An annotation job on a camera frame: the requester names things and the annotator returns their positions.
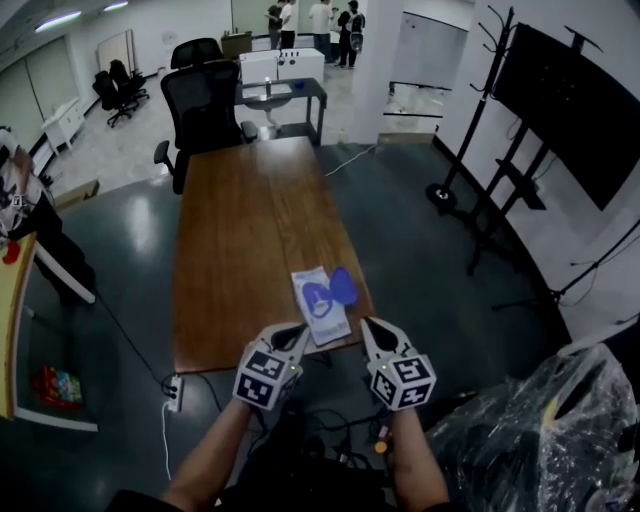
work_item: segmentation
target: television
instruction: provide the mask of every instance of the television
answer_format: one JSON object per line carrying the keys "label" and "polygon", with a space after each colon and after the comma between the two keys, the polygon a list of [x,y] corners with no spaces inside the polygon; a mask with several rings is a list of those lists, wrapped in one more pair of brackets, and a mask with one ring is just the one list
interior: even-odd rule
{"label": "television", "polygon": [[493,90],[600,210],[640,159],[640,101],[577,50],[518,24]]}

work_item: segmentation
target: dark green floor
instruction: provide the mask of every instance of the dark green floor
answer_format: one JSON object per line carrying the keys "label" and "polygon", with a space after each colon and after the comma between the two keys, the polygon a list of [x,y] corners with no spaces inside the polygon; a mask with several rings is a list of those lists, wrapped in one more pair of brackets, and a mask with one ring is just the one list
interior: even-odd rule
{"label": "dark green floor", "polygon": [[[329,172],[359,150],[325,147],[318,157]],[[439,379],[434,399],[487,387],[507,375],[524,376],[567,341],[553,315],[491,311],[496,302],[533,293],[527,274],[514,273],[510,264],[488,254],[476,276],[467,277],[471,236],[455,219],[440,217],[423,191],[442,181],[447,170],[432,147],[393,145],[328,178],[379,315],[405,329],[431,358]],[[462,206],[470,205],[471,189],[461,180],[455,188]],[[170,181],[161,178],[99,196],[64,216],[67,233],[96,269],[100,294],[158,377],[172,370],[171,266],[180,202]],[[37,270],[26,303],[43,320],[22,322],[21,404],[40,407],[28,376],[42,364],[58,365],[81,378],[87,408],[80,416],[97,421],[100,432],[0,422],[5,503],[15,495],[24,509],[98,511],[118,489],[158,495],[167,484],[160,423],[165,398],[104,305],[62,308]],[[308,359],[303,363],[297,394],[307,409],[331,407],[349,419],[377,411],[362,383],[361,349],[337,351],[331,359],[332,369]],[[226,403],[234,372],[208,377]],[[168,420],[173,470],[216,416],[205,383],[187,377],[183,411]],[[275,419],[275,414],[267,417],[271,424]],[[322,421],[339,423],[331,414]],[[367,428],[354,428],[354,449],[381,467],[366,446]],[[333,446],[342,436],[323,437]],[[251,440],[249,433],[238,467]]]}

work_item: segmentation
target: brown tabletop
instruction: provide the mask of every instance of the brown tabletop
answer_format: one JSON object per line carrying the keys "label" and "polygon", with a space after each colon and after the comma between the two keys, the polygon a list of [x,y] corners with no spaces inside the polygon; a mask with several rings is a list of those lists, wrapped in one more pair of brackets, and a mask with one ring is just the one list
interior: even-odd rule
{"label": "brown tabletop", "polygon": [[374,308],[307,138],[258,142],[192,156],[173,269],[173,356],[177,372],[238,365],[266,326],[303,321],[291,273],[343,266],[358,304],[353,334],[307,353],[360,341]]}

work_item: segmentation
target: power outlet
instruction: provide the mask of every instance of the power outlet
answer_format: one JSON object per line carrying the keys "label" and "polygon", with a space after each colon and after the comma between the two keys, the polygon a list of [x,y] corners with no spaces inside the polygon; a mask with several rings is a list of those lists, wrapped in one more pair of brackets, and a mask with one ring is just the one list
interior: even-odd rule
{"label": "power outlet", "polygon": [[183,380],[182,377],[178,377],[174,375],[171,377],[171,395],[175,395],[175,398],[169,398],[169,406],[168,409],[171,412],[180,412],[182,408],[182,391],[183,391]]}

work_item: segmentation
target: fluorescent light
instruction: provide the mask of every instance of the fluorescent light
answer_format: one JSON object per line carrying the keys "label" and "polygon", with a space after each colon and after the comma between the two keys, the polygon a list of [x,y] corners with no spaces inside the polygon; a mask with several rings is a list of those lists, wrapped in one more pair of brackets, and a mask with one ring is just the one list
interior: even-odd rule
{"label": "fluorescent light", "polygon": [[67,21],[71,21],[72,19],[80,16],[80,14],[81,14],[80,11],[76,11],[69,14],[65,14],[64,16],[59,16],[58,18],[53,18],[52,20],[49,20],[49,21],[45,21],[44,23],[42,23],[36,28],[36,34],[48,28],[55,27],[56,25],[60,25],[62,23],[66,23]]}
{"label": "fluorescent light", "polygon": [[117,4],[111,4],[111,5],[108,5],[107,7],[105,7],[104,10],[105,10],[105,12],[107,12],[107,11],[113,11],[115,9],[120,9],[120,7],[124,7],[128,3],[129,2],[118,2]]}

